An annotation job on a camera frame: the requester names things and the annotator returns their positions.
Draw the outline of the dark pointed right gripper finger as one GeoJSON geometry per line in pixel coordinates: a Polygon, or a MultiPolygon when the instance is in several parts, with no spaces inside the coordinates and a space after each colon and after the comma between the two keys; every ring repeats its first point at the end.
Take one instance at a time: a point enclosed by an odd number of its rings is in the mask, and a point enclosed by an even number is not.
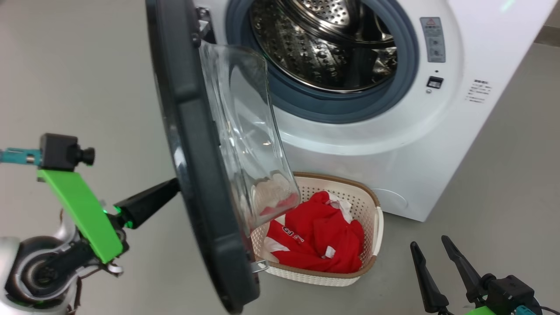
{"type": "Polygon", "coordinates": [[[455,264],[464,283],[466,298],[470,303],[482,303],[484,289],[481,287],[480,275],[448,236],[442,235],[441,241],[449,259],[455,264]]]}
{"type": "Polygon", "coordinates": [[[429,314],[448,314],[448,299],[440,293],[436,283],[426,267],[426,259],[418,244],[410,243],[410,251],[416,271],[424,310],[429,314]]]}

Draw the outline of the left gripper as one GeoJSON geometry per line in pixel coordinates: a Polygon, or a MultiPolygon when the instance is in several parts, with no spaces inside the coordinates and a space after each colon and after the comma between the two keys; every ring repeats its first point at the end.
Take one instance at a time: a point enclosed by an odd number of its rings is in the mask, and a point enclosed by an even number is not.
{"type": "Polygon", "coordinates": [[[178,179],[173,178],[124,199],[112,207],[104,207],[104,213],[122,245],[120,255],[124,255],[130,249],[125,229],[140,227],[164,207],[168,201],[173,199],[178,192],[180,192],[178,179]]]}

